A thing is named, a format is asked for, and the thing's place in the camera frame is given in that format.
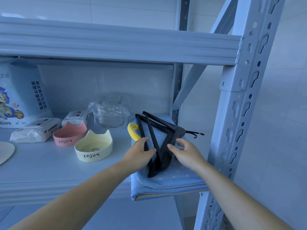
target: folded blue fabric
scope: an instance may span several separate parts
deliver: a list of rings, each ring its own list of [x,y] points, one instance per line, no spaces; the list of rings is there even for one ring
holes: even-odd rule
[[[159,118],[169,123],[173,123],[172,119],[168,116],[159,116]],[[142,122],[142,126],[145,136],[150,138],[147,142],[148,148],[152,149],[154,146],[147,123]],[[153,127],[153,131],[159,147],[161,147],[166,137],[166,133],[156,129],[155,127]],[[181,165],[174,155],[169,167],[165,171],[160,172],[152,178],[147,177],[148,171],[148,167],[145,166],[140,171],[131,175],[132,200],[145,200],[208,190],[208,187],[203,180],[193,171]]]

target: clear plastic bag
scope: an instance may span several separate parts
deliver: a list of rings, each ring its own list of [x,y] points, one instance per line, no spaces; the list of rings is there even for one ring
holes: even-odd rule
[[[108,93],[98,101],[90,102],[88,109],[94,114],[95,126],[125,127],[128,124],[130,98],[126,94]]]

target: floor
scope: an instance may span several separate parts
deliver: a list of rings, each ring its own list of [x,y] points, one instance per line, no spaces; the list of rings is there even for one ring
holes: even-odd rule
[[[194,230],[195,219],[196,216],[183,218],[185,230]],[[225,215],[223,216],[220,230],[235,230]]]

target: forearm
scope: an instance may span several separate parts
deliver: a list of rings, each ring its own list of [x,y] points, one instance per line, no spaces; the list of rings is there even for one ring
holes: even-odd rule
[[[199,166],[197,174],[208,185],[236,230],[292,229],[207,162]]]
[[[114,189],[129,175],[129,170],[121,162],[114,164],[10,229],[82,229]]]

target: brown round badge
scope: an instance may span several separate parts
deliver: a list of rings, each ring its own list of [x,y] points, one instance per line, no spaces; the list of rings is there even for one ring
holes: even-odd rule
[[[23,112],[20,111],[20,110],[15,110],[15,111],[14,111],[14,115],[15,115],[15,117],[18,118],[18,119],[23,119],[23,118],[25,117],[25,115],[23,114]]]

